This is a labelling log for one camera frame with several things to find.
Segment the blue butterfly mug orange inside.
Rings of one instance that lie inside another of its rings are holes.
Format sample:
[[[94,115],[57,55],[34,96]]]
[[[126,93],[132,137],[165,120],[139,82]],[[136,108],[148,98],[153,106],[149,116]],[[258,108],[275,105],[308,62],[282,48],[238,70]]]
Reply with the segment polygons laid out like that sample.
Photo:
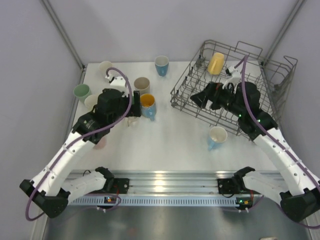
[[[141,105],[141,114],[145,118],[148,118],[151,121],[154,121],[157,113],[155,97],[150,93],[145,93],[141,95],[140,105]]]

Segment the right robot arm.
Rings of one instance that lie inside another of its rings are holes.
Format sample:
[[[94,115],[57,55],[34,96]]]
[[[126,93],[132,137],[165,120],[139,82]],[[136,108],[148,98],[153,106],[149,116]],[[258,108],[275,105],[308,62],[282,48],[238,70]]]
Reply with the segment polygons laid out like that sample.
[[[320,209],[320,179],[306,169],[284,139],[275,120],[260,107],[261,93],[252,82],[234,86],[210,82],[190,99],[200,108],[211,102],[238,117],[240,129],[268,156],[286,187],[269,180],[252,167],[244,167],[231,178],[238,193],[258,192],[277,203],[284,214],[300,222]]]

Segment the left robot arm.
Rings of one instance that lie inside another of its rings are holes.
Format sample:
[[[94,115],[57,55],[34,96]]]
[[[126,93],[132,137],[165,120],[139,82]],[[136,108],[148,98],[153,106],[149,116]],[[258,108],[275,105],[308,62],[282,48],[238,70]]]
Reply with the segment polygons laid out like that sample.
[[[94,148],[123,118],[140,117],[140,92],[132,95],[105,88],[93,109],[81,115],[72,127],[65,143],[49,164],[32,179],[19,185],[49,218],[56,218],[74,200],[96,191],[116,193],[115,177],[105,167],[68,181],[67,177],[83,156]]]

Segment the yellow mug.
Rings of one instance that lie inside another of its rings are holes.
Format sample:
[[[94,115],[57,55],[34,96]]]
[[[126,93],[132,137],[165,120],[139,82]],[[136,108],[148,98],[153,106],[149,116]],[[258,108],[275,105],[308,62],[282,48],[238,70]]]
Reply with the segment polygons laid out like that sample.
[[[222,53],[214,53],[207,67],[207,71],[211,75],[219,75],[223,69],[224,61],[225,56]]]

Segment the floral cream mug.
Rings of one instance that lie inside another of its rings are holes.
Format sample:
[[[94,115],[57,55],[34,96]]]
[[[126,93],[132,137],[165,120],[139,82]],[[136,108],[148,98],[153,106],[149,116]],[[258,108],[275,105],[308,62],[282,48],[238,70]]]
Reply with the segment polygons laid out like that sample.
[[[128,127],[130,127],[131,125],[133,125],[134,123],[136,123],[140,118],[139,117],[135,117],[135,116],[130,116],[127,118],[126,120],[126,125]]]

